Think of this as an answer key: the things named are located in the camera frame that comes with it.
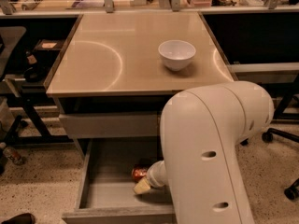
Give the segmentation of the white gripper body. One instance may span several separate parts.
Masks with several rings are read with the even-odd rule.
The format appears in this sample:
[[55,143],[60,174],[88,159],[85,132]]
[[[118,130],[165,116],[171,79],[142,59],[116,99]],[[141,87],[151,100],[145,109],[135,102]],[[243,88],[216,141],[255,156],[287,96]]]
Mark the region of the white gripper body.
[[157,161],[151,165],[147,171],[147,180],[154,188],[168,186],[167,173],[164,161]]

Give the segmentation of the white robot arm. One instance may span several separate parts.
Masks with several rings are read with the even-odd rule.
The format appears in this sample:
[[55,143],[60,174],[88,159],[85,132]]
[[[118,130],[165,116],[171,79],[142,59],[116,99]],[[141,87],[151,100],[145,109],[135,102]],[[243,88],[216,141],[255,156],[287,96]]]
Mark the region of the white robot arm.
[[235,146],[271,122],[273,101],[261,86],[236,81],[192,88],[164,106],[164,159],[134,187],[168,186],[177,224],[254,224]]

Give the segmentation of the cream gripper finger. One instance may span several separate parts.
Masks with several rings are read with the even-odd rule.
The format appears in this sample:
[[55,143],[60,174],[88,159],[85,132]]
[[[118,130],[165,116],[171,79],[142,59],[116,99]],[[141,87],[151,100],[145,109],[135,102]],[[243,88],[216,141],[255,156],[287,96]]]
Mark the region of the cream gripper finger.
[[134,186],[134,192],[137,195],[144,194],[151,189],[150,183],[146,177],[143,177],[139,182]]

